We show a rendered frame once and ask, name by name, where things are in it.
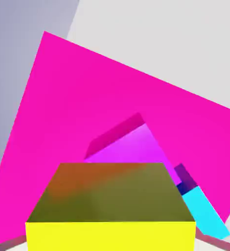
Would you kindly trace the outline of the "small magenta cube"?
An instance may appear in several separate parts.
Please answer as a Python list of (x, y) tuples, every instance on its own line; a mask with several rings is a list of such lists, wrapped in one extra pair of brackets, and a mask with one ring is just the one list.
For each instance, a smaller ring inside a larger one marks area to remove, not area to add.
[(137, 113), (93, 139), (87, 149), (86, 162), (94, 163), (163, 163), (175, 185), (181, 179)]

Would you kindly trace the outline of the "large pink box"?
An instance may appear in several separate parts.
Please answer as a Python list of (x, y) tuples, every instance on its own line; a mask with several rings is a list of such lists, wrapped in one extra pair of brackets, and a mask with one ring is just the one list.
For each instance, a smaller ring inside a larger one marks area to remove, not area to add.
[(0, 243), (25, 233), (60, 163), (81, 162), (94, 138), (136, 113), (225, 221), (230, 109), (45, 32), (0, 163)]

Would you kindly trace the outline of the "small cyan cube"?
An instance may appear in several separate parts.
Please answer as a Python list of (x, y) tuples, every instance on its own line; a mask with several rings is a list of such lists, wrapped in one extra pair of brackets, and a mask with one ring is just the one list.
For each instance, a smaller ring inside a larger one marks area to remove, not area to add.
[(177, 188), (202, 234), (217, 239), (230, 236), (226, 225), (184, 165), (179, 164), (175, 171), (181, 179)]

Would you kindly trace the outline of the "small yellow cube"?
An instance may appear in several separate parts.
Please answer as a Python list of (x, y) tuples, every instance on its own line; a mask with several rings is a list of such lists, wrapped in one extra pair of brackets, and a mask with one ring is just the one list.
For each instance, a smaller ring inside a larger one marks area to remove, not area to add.
[(62, 163), (25, 230), (28, 251), (194, 251), (196, 223), (162, 163)]

